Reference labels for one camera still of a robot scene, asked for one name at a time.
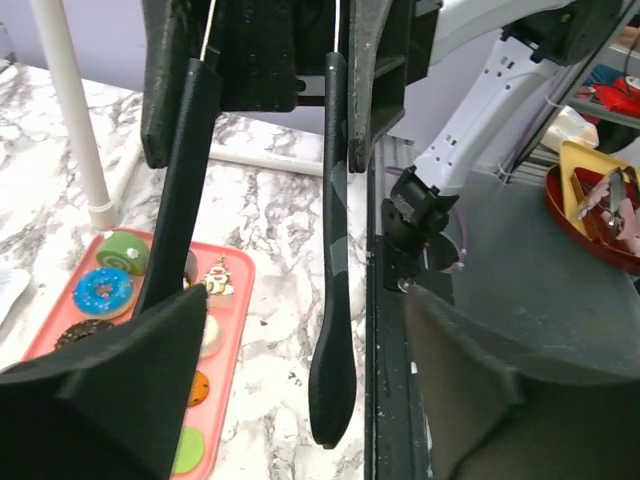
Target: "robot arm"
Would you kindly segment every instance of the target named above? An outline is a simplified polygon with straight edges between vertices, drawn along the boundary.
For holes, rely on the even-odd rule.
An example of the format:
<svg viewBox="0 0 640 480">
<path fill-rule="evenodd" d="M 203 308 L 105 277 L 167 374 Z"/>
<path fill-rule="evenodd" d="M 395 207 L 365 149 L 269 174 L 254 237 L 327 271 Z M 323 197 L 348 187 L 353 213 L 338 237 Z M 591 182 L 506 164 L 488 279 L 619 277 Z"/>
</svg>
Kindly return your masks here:
<svg viewBox="0 0 640 480">
<path fill-rule="evenodd" d="M 398 215 L 385 232 L 394 248 L 418 254 L 446 227 L 449 209 L 488 144 L 546 80 L 609 38 L 621 9 L 622 0 L 445 0 L 431 64 L 501 26 L 503 35 L 444 129 L 394 185 L 390 199 Z"/>
</svg>

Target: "white pole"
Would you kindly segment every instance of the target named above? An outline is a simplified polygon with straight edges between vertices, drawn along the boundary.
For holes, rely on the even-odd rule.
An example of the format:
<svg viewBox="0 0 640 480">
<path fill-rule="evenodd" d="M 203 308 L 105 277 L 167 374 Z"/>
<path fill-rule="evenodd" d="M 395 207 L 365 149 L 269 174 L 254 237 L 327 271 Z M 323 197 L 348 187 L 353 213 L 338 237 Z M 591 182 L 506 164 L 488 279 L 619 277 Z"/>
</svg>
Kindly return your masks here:
<svg viewBox="0 0 640 480">
<path fill-rule="evenodd" d="M 64 6 L 61 0 L 31 0 L 31 9 L 69 130 L 91 221 L 100 230 L 113 228 L 118 224 L 118 214 L 105 183 Z"/>
<path fill-rule="evenodd" d="M 209 150 L 211 160 L 221 160 L 223 162 L 237 163 L 249 167 L 270 168 L 283 172 L 300 173 L 322 177 L 322 162 L 312 162 L 285 155 L 265 151 L 249 151 L 245 149 L 235 149 L 226 145 L 211 145 Z"/>
<path fill-rule="evenodd" d="M 140 140 L 140 122 L 136 122 L 122 149 L 120 161 L 113 173 L 113 183 L 109 182 L 111 185 L 111 188 L 109 188 L 111 200 L 116 205 L 120 206 L 122 204 L 131 183 L 131 177 L 133 177 L 141 160 L 142 143 Z"/>
</svg>

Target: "black table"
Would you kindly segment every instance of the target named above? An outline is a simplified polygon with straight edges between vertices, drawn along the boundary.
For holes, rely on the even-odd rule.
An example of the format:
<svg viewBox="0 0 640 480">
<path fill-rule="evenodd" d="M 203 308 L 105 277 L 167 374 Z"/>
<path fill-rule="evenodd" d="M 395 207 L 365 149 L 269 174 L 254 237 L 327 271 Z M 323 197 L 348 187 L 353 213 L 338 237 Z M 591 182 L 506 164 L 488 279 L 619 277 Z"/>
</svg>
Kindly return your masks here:
<svg viewBox="0 0 640 480">
<path fill-rule="evenodd" d="M 384 287 L 383 198 L 406 166 L 385 139 L 369 173 L 366 479 L 429 477 L 429 435 L 402 318 L 402 292 Z M 419 283 L 503 335 L 603 370 L 640 376 L 640 297 L 631 278 L 566 237 L 547 215 L 542 178 L 502 186 L 472 173 L 457 208 L 469 232 L 465 268 Z"/>
</svg>

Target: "toy food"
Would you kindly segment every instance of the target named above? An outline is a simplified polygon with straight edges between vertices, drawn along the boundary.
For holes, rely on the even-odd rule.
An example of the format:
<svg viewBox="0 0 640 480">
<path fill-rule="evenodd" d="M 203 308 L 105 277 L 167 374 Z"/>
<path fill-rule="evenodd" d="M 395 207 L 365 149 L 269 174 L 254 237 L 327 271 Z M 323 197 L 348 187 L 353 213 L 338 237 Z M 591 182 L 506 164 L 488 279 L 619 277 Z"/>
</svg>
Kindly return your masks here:
<svg viewBox="0 0 640 480">
<path fill-rule="evenodd" d="M 224 255 L 211 267 L 202 283 L 207 287 L 209 309 L 229 308 L 233 303 L 231 272 L 227 268 Z"/>
<path fill-rule="evenodd" d="M 222 348 L 224 334 L 218 321 L 213 315 L 207 315 L 207 322 L 204 325 L 202 335 L 202 346 L 200 347 L 200 358 L 215 355 Z"/>
<path fill-rule="evenodd" d="M 54 350 L 58 350 L 65 345 L 84 340 L 87 337 L 95 335 L 102 330 L 108 330 L 111 327 L 113 327 L 113 323 L 111 323 L 109 320 L 99 320 L 97 318 L 92 318 L 90 320 L 84 320 L 83 322 L 76 323 L 75 325 L 67 328 L 64 333 L 60 335 L 60 338 L 58 338 Z"/>
<path fill-rule="evenodd" d="M 133 278 L 115 267 L 100 267 L 85 274 L 73 290 L 73 301 L 88 318 L 108 320 L 133 303 Z"/>
<path fill-rule="evenodd" d="M 130 232 L 105 232 L 96 259 L 105 267 L 116 267 L 131 275 L 142 276 L 149 262 L 149 247 Z"/>
<path fill-rule="evenodd" d="M 196 254 L 189 250 L 187 253 L 187 261 L 184 264 L 184 278 L 189 282 L 189 285 L 195 283 L 198 277 L 198 259 Z"/>
<path fill-rule="evenodd" d="M 205 401 L 207 395 L 209 395 L 209 379 L 200 370 L 196 370 L 193 385 L 191 385 L 191 395 L 189 395 L 189 407 L 197 407 Z"/>
<path fill-rule="evenodd" d="M 176 458 L 173 461 L 173 474 L 189 473 L 204 457 L 204 437 L 193 427 L 182 427 Z"/>
</svg>

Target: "blue donut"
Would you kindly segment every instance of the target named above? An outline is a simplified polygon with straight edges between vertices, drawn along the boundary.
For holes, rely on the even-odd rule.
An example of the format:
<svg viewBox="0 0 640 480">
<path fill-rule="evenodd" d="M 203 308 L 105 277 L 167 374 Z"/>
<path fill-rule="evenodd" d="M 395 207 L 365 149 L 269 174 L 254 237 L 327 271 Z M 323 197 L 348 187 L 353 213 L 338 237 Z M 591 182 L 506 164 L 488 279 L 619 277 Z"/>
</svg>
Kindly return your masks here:
<svg viewBox="0 0 640 480">
<path fill-rule="evenodd" d="M 134 293 L 131 275 L 115 267 L 100 267 L 80 279 L 73 290 L 73 301 L 85 315 L 109 318 L 126 310 Z"/>
</svg>

